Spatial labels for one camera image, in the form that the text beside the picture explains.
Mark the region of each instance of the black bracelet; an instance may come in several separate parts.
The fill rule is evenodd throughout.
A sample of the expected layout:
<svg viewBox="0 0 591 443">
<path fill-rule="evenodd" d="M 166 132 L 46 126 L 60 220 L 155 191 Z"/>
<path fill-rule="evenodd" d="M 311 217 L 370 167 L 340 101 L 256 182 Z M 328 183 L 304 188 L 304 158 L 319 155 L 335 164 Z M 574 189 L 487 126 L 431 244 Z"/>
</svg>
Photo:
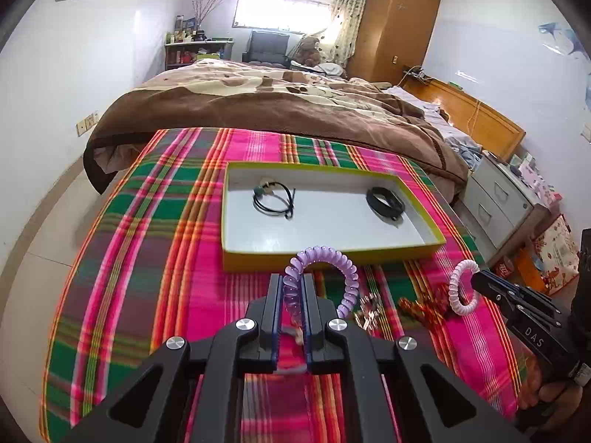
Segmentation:
<svg viewBox="0 0 591 443">
<path fill-rule="evenodd" d="M 382 196 L 386 203 L 381 201 L 376 195 Z M 369 206 L 379 215 L 390 220 L 398 220 L 404 213 L 404 202 L 389 189 L 375 186 L 368 190 L 365 195 Z"/>
<path fill-rule="evenodd" d="M 282 187 L 287 194 L 287 208 L 285 210 L 273 210 L 272 208 L 267 208 L 265 205 L 261 203 L 261 198 L 265 194 L 265 189 L 270 188 L 271 186 L 279 185 Z M 260 186 L 256 186 L 254 189 L 255 194 L 252 195 L 252 203 L 255 205 L 255 208 L 263 211 L 264 213 L 271 213 L 273 215 L 285 215 L 286 220 L 290 220 L 294 216 L 294 199 L 293 197 L 296 195 L 296 189 L 294 188 L 293 195 L 283 183 L 279 183 L 279 181 L 271 181 L 265 183 Z"/>
</svg>

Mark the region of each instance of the tile floor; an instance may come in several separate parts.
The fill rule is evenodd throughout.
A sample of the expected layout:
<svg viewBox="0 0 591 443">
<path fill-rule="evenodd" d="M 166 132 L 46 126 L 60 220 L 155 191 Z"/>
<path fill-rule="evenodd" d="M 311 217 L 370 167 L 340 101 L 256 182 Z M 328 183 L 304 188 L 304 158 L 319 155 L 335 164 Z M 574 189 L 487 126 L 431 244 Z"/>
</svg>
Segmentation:
<svg viewBox="0 0 591 443">
<path fill-rule="evenodd" d="M 55 308 L 112 186 L 99 195 L 84 172 L 72 182 L 29 246 L 8 296 L 0 323 L 0 395 L 31 443 L 42 442 L 42 371 Z"/>
</svg>

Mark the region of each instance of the plaid tablecloth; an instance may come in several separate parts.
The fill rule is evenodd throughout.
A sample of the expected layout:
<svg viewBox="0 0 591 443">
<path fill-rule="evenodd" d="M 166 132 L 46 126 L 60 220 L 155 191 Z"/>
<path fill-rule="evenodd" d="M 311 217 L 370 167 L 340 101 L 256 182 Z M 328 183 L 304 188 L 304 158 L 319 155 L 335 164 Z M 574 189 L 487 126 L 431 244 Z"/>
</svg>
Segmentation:
<svg viewBox="0 0 591 443">
<path fill-rule="evenodd" d="M 334 165 L 398 175 L 447 243 L 432 258 L 359 269 L 361 293 L 386 308 L 376 333 L 413 334 L 472 389 L 510 417 L 519 370 L 496 307 L 427 331 L 397 312 L 401 296 L 432 296 L 460 260 L 482 262 L 476 246 L 425 173 L 412 161 L 355 146 L 231 128 L 159 131 L 100 213 L 68 277 L 51 330 L 40 429 L 58 442 L 167 338 L 212 336 L 267 293 L 269 274 L 222 269 L 221 203 L 228 161 Z M 338 303 L 338 271 L 314 272 L 317 292 Z M 469 278 L 464 284 L 469 288 Z M 299 365 L 282 340 L 280 365 Z M 247 375 L 244 442 L 344 440 L 337 375 Z"/>
</svg>

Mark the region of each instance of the silver screw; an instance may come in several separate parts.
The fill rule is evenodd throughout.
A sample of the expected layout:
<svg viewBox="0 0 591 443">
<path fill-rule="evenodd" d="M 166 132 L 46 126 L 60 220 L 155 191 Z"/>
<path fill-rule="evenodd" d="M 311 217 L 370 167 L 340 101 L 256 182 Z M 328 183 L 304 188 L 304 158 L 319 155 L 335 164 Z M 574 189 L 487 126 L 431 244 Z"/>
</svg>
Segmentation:
<svg viewBox="0 0 591 443">
<path fill-rule="evenodd" d="M 347 322 L 344 319 L 335 318 L 329 321 L 329 328 L 335 331 L 343 331 L 347 327 Z"/>
<path fill-rule="evenodd" d="M 184 338 L 183 337 L 171 337 L 166 341 L 166 346 L 170 350 L 180 350 L 184 347 Z"/>
<path fill-rule="evenodd" d="M 242 318 L 236 321 L 236 328 L 242 331 L 252 330 L 255 327 L 255 322 L 250 318 Z"/>
<path fill-rule="evenodd" d="M 417 347 L 417 344 L 417 340 L 413 337 L 402 337 L 398 340 L 398 346 L 407 351 L 414 350 Z"/>
</svg>

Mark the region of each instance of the gray armchair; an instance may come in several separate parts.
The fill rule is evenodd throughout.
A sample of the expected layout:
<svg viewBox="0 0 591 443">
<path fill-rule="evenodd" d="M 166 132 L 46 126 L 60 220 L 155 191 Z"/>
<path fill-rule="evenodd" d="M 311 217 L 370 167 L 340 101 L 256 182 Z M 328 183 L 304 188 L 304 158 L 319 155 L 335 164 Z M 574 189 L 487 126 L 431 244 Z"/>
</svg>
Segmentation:
<svg viewBox="0 0 591 443">
<path fill-rule="evenodd" d="M 289 68 L 289 59 L 286 57 L 289 35 L 252 31 L 246 53 L 242 54 L 244 63 L 253 63 L 262 66 L 277 66 Z"/>
</svg>

